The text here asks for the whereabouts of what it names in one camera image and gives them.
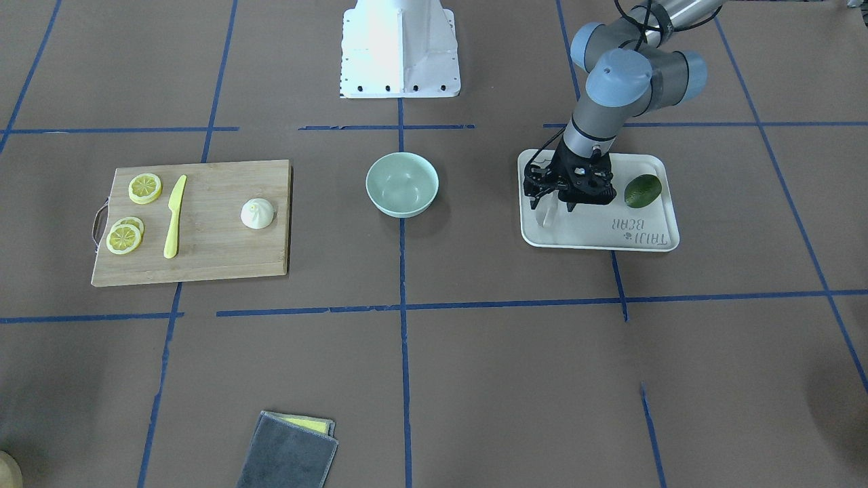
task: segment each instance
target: tray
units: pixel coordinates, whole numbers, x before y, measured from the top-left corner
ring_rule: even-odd
[[[572,213],[557,200],[557,193],[545,195],[530,209],[530,198],[524,196],[524,165],[536,149],[527,149],[518,156],[518,201],[522,237],[535,247],[571,249],[605,249],[613,251],[644,251],[666,253],[681,241],[669,183],[663,163],[652,155],[610,153],[612,185],[618,196],[608,205],[576,205]],[[536,157],[542,166],[551,162],[554,150],[544,150]],[[624,188],[636,176],[657,175],[663,186],[660,197],[644,208],[630,208],[624,203]]]

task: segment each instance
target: green bowl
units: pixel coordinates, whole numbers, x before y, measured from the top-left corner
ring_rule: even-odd
[[[425,158],[413,153],[392,153],[368,170],[365,188],[384,214],[406,219],[421,214],[434,201],[440,180]]]

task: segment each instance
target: gray cloth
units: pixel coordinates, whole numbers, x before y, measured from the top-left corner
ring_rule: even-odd
[[[338,441],[260,414],[236,488],[322,488]]]

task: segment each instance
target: blue tape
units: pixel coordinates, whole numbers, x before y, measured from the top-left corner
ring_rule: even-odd
[[[868,295],[868,290],[837,290],[829,292],[832,296]]]
[[[624,127],[862,127],[868,122],[627,122]],[[544,123],[546,129],[561,129],[565,123]]]
[[[852,358],[853,365],[856,367],[859,378],[862,380],[862,386],[865,389],[865,392],[868,393],[868,379],[866,379],[865,377],[865,369],[862,367],[862,361],[859,360],[859,356],[856,353],[856,349],[853,347],[852,341],[850,339],[850,333],[847,332],[847,327],[844,324],[844,321],[841,319],[840,313],[838,312],[838,306],[835,304],[835,300],[832,297],[832,292],[829,289],[829,285],[825,280],[825,276],[823,275],[823,270],[822,268],[820,268],[819,260],[817,259],[817,255],[814,253],[813,246],[811,245],[811,240],[808,239],[808,233],[805,230],[805,225],[802,223],[801,217],[799,217],[799,211],[796,209],[796,204],[793,201],[792,196],[790,195],[790,189],[786,185],[784,174],[780,170],[778,158],[774,154],[772,144],[768,140],[768,135],[766,134],[766,130],[763,127],[763,123],[759,119],[760,114],[757,112],[756,106],[753,104],[753,99],[751,98],[750,92],[747,90],[747,83],[745,83],[745,78],[741,75],[739,65],[735,62],[735,56],[733,55],[732,49],[730,49],[729,47],[727,35],[723,32],[723,26],[720,24],[720,19],[715,17],[714,23],[715,25],[717,25],[718,32],[720,32],[720,39],[723,41],[723,46],[727,50],[729,60],[733,64],[733,68],[735,69],[735,75],[739,78],[739,83],[741,83],[741,89],[745,92],[745,98],[747,99],[747,104],[751,108],[753,118],[756,120],[757,125],[759,126],[759,133],[762,135],[763,143],[765,143],[766,145],[766,151],[768,151],[768,155],[772,159],[774,172],[778,175],[778,181],[780,182],[781,188],[783,188],[784,190],[786,202],[789,204],[790,210],[792,211],[792,216],[796,219],[796,224],[799,226],[799,232],[802,234],[802,240],[805,242],[805,247],[807,247],[808,254],[811,255],[811,261],[813,262],[814,269],[817,271],[817,276],[819,277],[820,284],[823,286],[826,298],[829,300],[829,306],[832,308],[832,313],[834,313],[835,320],[838,322],[838,328],[841,331],[841,335],[844,336],[844,342],[847,345],[847,350],[850,352],[850,357]]]
[[[567,24],[563,21],[563,7],[561,0],[555,0],[557,6],[557,18],[561,22],[561,35],[563,36],[563,47],[567,50],[567,64],[569,65],[569,75],[573,79],[573,90],[575,90],[575,99],[578,100],[582,94],[579,92],[579,80],[575,77],[575,65],[573,58],[569,54],[569,36],[567,36]]]
[[[621,303],[620,298],[580,298],[564,300],[467,301],[408,304],[407,310],[443,310],[449,308],[558,307],[563,305],[603,305]]]
[[[299,130],[398,130],[397,125],[306,125]]]
[[[627,297],[630,303],[661,303],[669,301],[714,301],[714,300],[762,300],[778,298],[819,297],[826,292],[770,292],[770,293],[721,293],[704,295],[637,296]]]
[[[399,117],[403,116],[403,107]],[[475,129],[477,126],[472,123],[453,123],[453,124],[434,124],[434,125],[407,125],[399,123],[399,125],[306,125],[299,127],[299,130],[461,130]]]
[[[461,130],[475,129],[477,126],[472,123],[462,124],[444,124],[444,125],[404,125],[404,130]]]
[[[404,152],[404,99],[398,98],[398,152]]]
[[[389,312],[398,305],[365,305],[357,307],[261,308],[253,310],[220,310],[218,317],[250,317],[254,315],[308,315],[314,313]]]
[[[859,379],[862,380],[862,387],[865,389],[865,393],[868,393],[868,378],[865,377],[865,369],[862,367],[862,361],[859,360],[859,356],[856,353],[856,348],[853,347],[853,341],[852,339],[850,339],[850,333],[847,332],[847,327],[844,325],[844,320],[841,319],[841,313],[838,311],[838,305],[835,304],[835,299],[833,299],[831,294],[829,294],[826,298],[829,300],[829,306],[832,307],[832,313],[835,314],[835,320],[838,322],[838,329],[840,329],[841,335],[844,336],[844,343],[847,345],[847,350],[850,351],[850,357],[853,359],[853,365],[856,367],[856,372],[859,375]]]
[[[657,444],[657,431],[654,429],[654,419],[651,418],[651,408],[648,406],[648,392],[645,382],[641,382],[642,410],[645,411],[645,423],[648,425],[648,437],[651,439],[651,450],[654,452],[654,465],[657,466],[657,478],[660,488],[666,488],[666,473],[663,472],[663,461],[660,457],[660,446]]]
[[[102,322],[106,320],[168,319],[171,313],[107,313],[104,315],[52,315],[44,317],[0,317],[0,324],[45,324],[51,322]]]
[[[207,162],[208,151],[211,150],[211,136],[214,134],[214,120],[217,118],[217,105],[220,103],[220,91],[223,89],[223,73],[226,72],[226,61],[229,58],[229,46],[232,43],[232,31],[235,27],[236,11],[238,11],[238,0],[233,0],[232,12],[229,14],[229,27],[226,31],[226,41],[223,43],[223,57],[220,59],[220,71],[217,73],[217,85],[214,87],[214,99],[211,102],[211,116],[208,117],[208,130],[205,132],[205,146],[202,148],[201,162]]]
[[[868,122],[762,122],[766,127],[864,127]]]
[[[139,470],[138,488],[144,488],[145,477],[148,474],[148,462],[151,459],[151,446],[154,444],[154,432],[157,428],[157,417],[160,414],[160,402],[162,400],[162,389],[166,383],[166,370],[168,368],[168,345],[172,342],[174,335],[175,320],[181,315],[178,314],[178,304],[181,302],[181,286],[183,283],[178,283],[178,287],[174,290],[174,299],[172,300],[172,313],[169,315],[168,326],[166,327],[166,341],[163,343],[162,365],[160,366],[160,387],[157,389],[157,394],[154,395],[154,404],[151,406],[151,419],[148,423],[148,435],[145,437],[145,450],[141,455],[141,469]]]
[[[618,256],[615,255],[615,251],[609,251],[612,253],[612,271],[615,272],[615,284],[618,286],[618,300],[621,301],[621,312],[624,314],[624,321],[630,321],[630,313],[627,311],[627,299],[624,296],[624,285],[621,283],[621,271],[618,269]]]
[[[3,132],[3,137],[0,138],[0,154],[2,154],[3,150],[6,148],[6,142],[9,140],[12,129],[15,127],[15,120],[18,118],[18,112],[21,111],[21,105],[24,103],[24,97],[27,95],[27,90],[30,88],[30,82],[33,80],[34,73],[36,73],[36,67],[39,66],[39,61],[43,58],[45,45],[48,44],[51,31],[54,29],[54,22],[57,20],[57,12],[60,10],[61,1],[62,0],[57,0],[55,2],[55,8],[51,11],[49,25],[45,28],[43,41],[39,43],[39,50],[36,51],[36,57],[33,58],[33,64],[30,65],[30,71],[27,73],[27,78],[24,79],[24,85],[21,87],[21,92],[18,94],[15,108],[12,109],[9,123],[6,124],[6,130]]]
[[[238,132],[237,126],[214,127],[214,132]],[[11,134],[138,134],[152,132],[208,132],[207,127],[109,127],[85,129],[12,129]]]
[[[469,301],[469,302],[442,302],[442,303],[405,303],[407,310],[444,310],[452,308],[506,308],[506,307],[558,307],[569,305],[607,305],[627,303],[666,303],[682,301],[726,301],[726,300],[774,300],[786,298],[823,297],[828,294],[835,296],[868,295],[865,290],[838,290],[827,293],[822,290],[804,292],[768,292],[768,293],[718,293],[697,295],[671,295],[671,296],[620,296],[612,298],[586,298],[586,299],[563,299],[563,300],[506,300],[506,301]],[[365,305],[354,307],[300,307],[300,308],[263,308],[251,310],[221,310],[217,317],[246,317],[254,315],[304,315],[315,313],[363,313],[363,312],[394,312],[401,309],[396,305]],[[168,316],[165,313],[155,313],[152,318]],[[67,321],[64,318],[54,321]]]
[[[400,249],[400,295],[401,295],[401,371],[404,385],[404,485],[406,488],[413,486],[413,452],[411,447],[410,428],[410,351],[407,347],[407,285],[406,285],[406,258],[404,257],[405,245],[405,220],[401,219],[398,224],[398,248]]]

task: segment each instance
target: lime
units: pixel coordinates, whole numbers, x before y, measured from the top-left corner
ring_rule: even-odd
[[[651,205],[660,192],[663,191],[663,185],[655,175],[637,176],[624,190],[624,202],[630,208],[642,208]]]

